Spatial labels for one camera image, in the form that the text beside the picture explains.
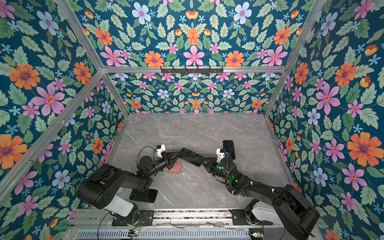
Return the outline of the pink phone case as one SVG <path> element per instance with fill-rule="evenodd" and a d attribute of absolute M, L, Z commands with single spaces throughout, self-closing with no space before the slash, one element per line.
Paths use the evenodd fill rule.
<path fill-rule="evenodd" d="M 176 162 L 173 167 L 169 170 L 168 168 L 164 169 L 165 173 L 171 173 L 171 174 L 180 174 L 182 170 L 182 163 Z"/>

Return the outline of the silver-edged black phone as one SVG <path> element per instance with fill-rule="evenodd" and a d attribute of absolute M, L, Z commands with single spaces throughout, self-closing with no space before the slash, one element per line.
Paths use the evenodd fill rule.
<path fill-rule="evenodd" d="M 234 146 L 234 141 L 233 140 L 223 140 L 223 147 L 226 151 L 226 153 L 228 153 L 232 160 L 235 160 L 236 159 L 236 153 L 235 153 L 235 146 Z"/>

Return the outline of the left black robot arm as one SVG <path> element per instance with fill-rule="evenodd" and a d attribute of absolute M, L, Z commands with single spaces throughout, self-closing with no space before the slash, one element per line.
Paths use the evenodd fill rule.
<path fill-rule="evenodd" d="M 172 169 L 178 159 L 177 153 L 160 154 L 157 161 L 144 156 L 134 174 L 110 164 L 102 165 L 98 171 L 91 174 L 77 187 L 77 197 L 99 209 L 106 210 L 123 219 L 127 225 L 135 225 L 139 221 L 139 208 L 136 204 L 118 196 L 119 188 L 128 188 L 145 192 L 153 182 L 152 176 L 164 169 Z"/>

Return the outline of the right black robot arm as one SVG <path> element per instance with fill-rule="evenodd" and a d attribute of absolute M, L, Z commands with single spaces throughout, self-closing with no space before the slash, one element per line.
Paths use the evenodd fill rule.
<path fill-rule="evenodd" d="M 273 187 L 254 181 L 239 172 L 229 156 L 221 162 L 217 158 L 203 158 L 201 163 L 212 176 L 224 180 L 226 189 L 233 196 L 249 197 L 271 206 L 285 229 L 296 239 L 306 240 L 313 236 L 312 230 L 320 213 L 296 187 L 289 184 Z"/>

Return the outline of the purple-edged phone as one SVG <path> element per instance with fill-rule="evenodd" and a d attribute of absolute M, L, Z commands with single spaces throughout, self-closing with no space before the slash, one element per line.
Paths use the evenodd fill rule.
<path fill-rule="evenodd" d="M 148 189 L 146 191 L 139 191 L 139 190 L 133 189 L 131 191 L 129 200 L 153 204 L 156 201 L 157 194 L 158 194 L 158 191 L 154 189 Z"/>

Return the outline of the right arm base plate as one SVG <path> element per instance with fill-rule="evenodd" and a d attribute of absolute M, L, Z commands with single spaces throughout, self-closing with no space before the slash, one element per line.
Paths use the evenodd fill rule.
<path fill-rule="evenodd" d="M 250 212 L 246 212 L 244 209 L 232 209 L 232 222 L 234 226 L 272 226 L 273 223 L 268 221 L 258 220 Z"/>

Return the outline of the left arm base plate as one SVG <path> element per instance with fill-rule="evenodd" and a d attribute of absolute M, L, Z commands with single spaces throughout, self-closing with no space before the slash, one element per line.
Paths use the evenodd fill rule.
<path fill-rule="evenodd" d="M 113 214 L 113 227 L 151 226 L 154 220 L 153 210 L 133 210 L 127 217 Z"/>

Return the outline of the black hook rail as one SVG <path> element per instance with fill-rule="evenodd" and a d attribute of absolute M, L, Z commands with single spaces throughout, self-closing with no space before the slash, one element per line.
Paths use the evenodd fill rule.
<path fill-rule="evenodd" d="M 217 67 L 160 67 L 162 74 L 221 74 L 224 68 Z"/>

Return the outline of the aluminium frame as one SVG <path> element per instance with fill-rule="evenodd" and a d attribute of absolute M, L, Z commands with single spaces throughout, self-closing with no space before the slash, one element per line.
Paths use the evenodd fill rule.
<path fill-rule="evenodd" d="M 256 113 L 322 1 L 1 1 L 1 239 L 61 240 L 131 113 Z"/>

